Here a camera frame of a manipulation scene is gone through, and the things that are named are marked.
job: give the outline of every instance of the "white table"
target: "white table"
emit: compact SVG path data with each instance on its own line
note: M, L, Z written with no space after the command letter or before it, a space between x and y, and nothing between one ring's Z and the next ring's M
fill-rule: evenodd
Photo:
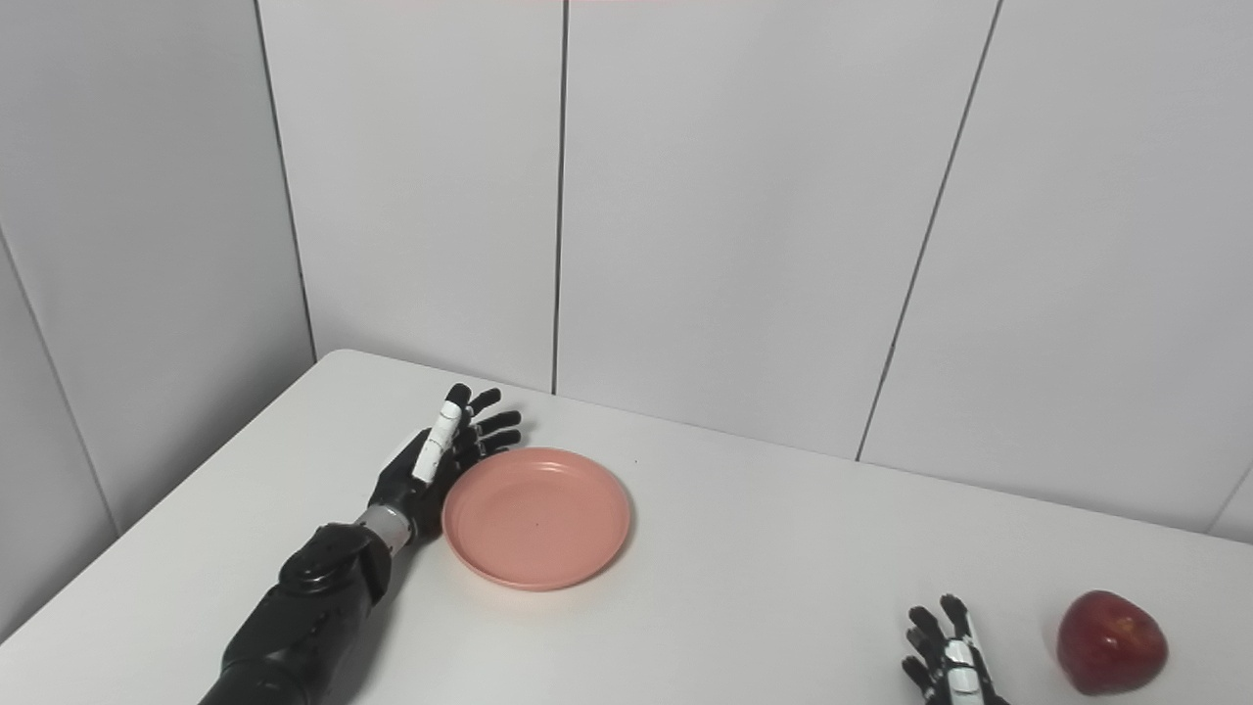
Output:
M194 704L312 531L351 521L449 387L335 352L9 641L0 702ZM619 561L565 591L472 575L444 541L393 580L340 702L918 702L906 610L967 601L1015 705L1090 702L1053 659L1071 599L1123 594L1172 661L1108 702L1245 702L1253 546L505 388L531 446L589 456L635 510Z

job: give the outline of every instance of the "robotic hand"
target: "robotic hand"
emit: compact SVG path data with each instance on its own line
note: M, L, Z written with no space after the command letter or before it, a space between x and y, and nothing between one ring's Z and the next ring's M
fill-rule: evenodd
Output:
M952 595L940 599L940 607L954 626L954 637L944 635L940 622L926 607L910 610L913 622L905 637L922 655L901 661L901 667L922 690L926 705L1009 705L992 689L982 649L966 605Z
M521 414L474 419L501 398L490 389L449 392L435 426L417 435L378 476L365 513L326 525L278 572L222 657L200 705L320 705L361 626L387 592L392 558L440 536L452 485L475 463L521 442Z

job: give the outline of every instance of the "robot finger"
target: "robot finger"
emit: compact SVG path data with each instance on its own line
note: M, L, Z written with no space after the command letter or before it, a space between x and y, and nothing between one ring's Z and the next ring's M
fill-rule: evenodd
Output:
M465 407L470 399L470 388L461 384L460 382L452 386L449 391L449 396L444 398L445 402L451 402L457 407Z
M926 695L927 691L933 687L931 684L931 674L927 671L927 667L922 665L922 661L918 661L917 656L906 656L905 660L901 661L901 669L903 669L905 674L910 676L913 685L918 686L922 695Z
M474 430L475 436L484 438L496 433L497 431L516 427L520 423L523 423L521 412L504 412L474 425L471 428Z
M487 456L499 453L521 441L523 435L517 430L502 431L487 438L481 438L456 455L456 465L462 470L469 468Z
M469 414L466 414L461 417L461 430L457 432L456 438L452 440L454 456L459 456L466 448L479 443L479 440L489 437L497 431L516 427L523 423L523 414L520 412L504 412L477 425L471 425Z
M931 644L937 645L937 647L944 649L944 644L949 641L949 637L944 635L944 630L940 629L940 622L926 607L920 606L910 610L910 621L917 625L922 630L922 635Z
M940 650L944 649L944 642L932 642L922 630L912 627L905 632L905 639L913 646L913 649L927 661L927 667L931 670L938 670L941 666Z
M500 402L501 397L502 396L500 393L500 388L494 387L494 388L489 389L487 392L484 392L479 397L475 397L470 402L470 404L466 406L466 409L470 411L470 416L471 417L477 417L484 409L486 409L487 407L491 407L496 402Z
M971 636L970 611L966 610L965 602L959 600L955 595L945 595L940 599L940 607L952 622L954 634L957 639L966 639Z

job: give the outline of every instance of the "apple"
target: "apple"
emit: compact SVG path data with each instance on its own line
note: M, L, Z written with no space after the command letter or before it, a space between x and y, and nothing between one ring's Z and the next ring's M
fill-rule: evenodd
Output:
M1084 695L1141 687L1162 672L1167 655L1167 637L1158 622L1104 590L1075 600L1058 630L1058 661Z

